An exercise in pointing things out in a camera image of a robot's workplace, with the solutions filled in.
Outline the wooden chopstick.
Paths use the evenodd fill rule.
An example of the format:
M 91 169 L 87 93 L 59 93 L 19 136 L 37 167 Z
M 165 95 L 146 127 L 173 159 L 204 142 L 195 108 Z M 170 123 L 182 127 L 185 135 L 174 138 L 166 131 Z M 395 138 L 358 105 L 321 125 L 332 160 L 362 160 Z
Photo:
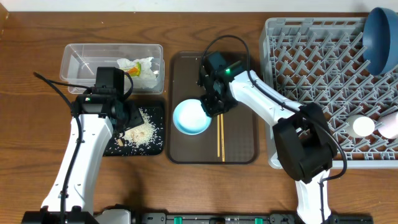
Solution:
M 221 149 L 220 149 L 220 124 L 221 124 L 221 118 L 220 115 L 217 117 L 217 156 L 220 157 L 221 154 Z
M 221 156 L 222 161 L 225 162 L 225 144 L 224 144 L 224 114 L 220 115 L 220 128 L 221 128 Z

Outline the light blue bowl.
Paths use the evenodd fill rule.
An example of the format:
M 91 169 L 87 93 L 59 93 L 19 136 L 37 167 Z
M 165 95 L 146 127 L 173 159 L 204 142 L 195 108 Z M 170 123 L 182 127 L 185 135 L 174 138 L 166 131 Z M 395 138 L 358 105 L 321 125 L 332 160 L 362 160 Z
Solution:
M 187 99 L 174 109 L 172 119 L 174 126 L 187 135 L 197 135 L 208 129 L 211 118 L 205 113 L 198 99 Z

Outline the white tissue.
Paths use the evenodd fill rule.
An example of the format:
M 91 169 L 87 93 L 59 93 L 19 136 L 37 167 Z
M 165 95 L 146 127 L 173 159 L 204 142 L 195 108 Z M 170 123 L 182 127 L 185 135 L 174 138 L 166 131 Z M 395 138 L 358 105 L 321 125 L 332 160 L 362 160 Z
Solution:
M 151 67 L 152 67 L 152 60 L 153 57 L 146 57 L 146 58 L 140 58 L 140 59 L 135 59 L 133 61 L 126 59 L 126 58 L 120 58 L 117 59 L 117 64 L 119 66 L 119 69 L 127 72 L 131 67 L 135 66 L 136 62 L 141 63 L 141 74 L 139 77 L 131 77 L 133 80 L 134 88 L 153 88 L 157 85 L 157 76 L 158 72 L 154 72 Z

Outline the yellow green snack wrapper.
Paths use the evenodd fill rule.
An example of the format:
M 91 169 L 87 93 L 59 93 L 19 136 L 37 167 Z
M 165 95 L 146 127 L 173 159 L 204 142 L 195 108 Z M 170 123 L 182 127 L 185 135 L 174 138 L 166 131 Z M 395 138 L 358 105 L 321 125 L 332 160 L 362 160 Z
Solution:
M 141 63 L 140 62 L 136 62 L 135 66 L 131 67 L 127 73 L 131 76 L 131 77 L 139 77 L 141 74 Z

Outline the white cup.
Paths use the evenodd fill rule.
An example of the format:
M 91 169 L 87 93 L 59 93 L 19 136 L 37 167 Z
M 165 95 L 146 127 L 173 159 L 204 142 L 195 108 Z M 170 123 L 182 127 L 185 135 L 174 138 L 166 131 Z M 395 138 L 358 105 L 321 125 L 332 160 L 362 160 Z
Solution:
M 354 138 L 364 138 L 372 134 L 375 130 L 373 120 L 360 114 L 350 116 L 346 120 L 346 123 L 348 124 L 346 132 Z

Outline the dark blue plate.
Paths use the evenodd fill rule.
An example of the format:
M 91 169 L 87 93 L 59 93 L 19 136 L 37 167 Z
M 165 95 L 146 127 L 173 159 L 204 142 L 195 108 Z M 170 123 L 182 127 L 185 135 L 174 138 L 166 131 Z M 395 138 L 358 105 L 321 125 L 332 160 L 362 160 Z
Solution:
M 372 75 L 382 75 L 397 66 L 397 13 L 391 9 L 376 7 L 368 15 L 363 30 L 363 54 L 370 64 Z

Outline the pink cup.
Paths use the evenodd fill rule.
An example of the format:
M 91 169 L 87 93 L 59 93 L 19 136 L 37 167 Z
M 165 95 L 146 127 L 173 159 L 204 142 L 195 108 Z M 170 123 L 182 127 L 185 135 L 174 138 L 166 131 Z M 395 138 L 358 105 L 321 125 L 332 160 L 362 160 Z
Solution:
M 379 118 L 378 123 L 380 126 L 377 130 L 383 137 L 397 139 L 397 112 Z

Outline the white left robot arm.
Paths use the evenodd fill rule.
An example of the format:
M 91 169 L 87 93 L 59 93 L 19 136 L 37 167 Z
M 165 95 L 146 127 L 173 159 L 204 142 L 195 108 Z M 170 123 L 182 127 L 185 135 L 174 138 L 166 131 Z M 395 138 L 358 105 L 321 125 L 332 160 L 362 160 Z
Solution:
M 67 149 L 55 182 L 38 212 L 25 212 L 23 223 L 133 223 L 129 208 L 115 205 L 94 214 L 95 185 L 108 142 L 143 124 L 131 100 L 82 94 L 72 104 Z

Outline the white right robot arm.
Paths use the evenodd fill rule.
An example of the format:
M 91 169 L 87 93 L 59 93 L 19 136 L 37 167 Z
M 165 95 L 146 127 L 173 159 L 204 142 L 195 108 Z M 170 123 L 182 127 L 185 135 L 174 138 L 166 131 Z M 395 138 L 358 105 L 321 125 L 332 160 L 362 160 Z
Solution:
M 271 128 L 277 159 L 297 190 L 297 214 L 304 223 L 324 223 L 331 215 L 327 178 L 337 155 L 322 109 L 315 103 L 292 101 L 265 84 L 254 70 L 201 70 L 200 101 L 210 117 L 242 103 Z

